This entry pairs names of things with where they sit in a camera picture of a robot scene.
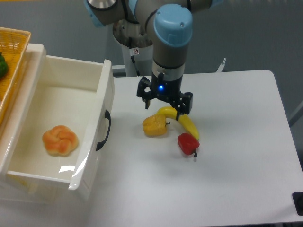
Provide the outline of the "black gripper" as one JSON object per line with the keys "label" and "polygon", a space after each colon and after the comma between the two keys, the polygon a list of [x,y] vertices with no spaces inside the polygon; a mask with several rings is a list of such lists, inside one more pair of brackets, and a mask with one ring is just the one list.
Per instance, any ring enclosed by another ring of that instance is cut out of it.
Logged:
{"label": "black gripper", "polygon": [[181,82],[182,77],[165,80],[163,73],[158,77],[152,74],[151,82],[146,77],[140,79],[136,95],[145,103],[145,109],[149,108],[154,98],[170,103],[177,111],[175,120],[178,120],[181,115],[190,114],[193,105],[193,93],[181,93]]}

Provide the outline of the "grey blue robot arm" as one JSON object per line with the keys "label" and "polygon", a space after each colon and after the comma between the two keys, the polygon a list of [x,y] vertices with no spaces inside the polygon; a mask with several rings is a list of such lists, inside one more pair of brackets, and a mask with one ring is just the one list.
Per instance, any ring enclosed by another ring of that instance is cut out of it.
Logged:
{"label": "grey blue robot arm", "polygon": [[192,14],[211,9],[219,0],[86,0],[96,27],[124,20],[135,25],[153,45],[151,80],[142,77],[137,96],[149,108],[154,98],[169,103],[175,119],[189,114],[193,94],[180,91],[189,42],[193,34]]}

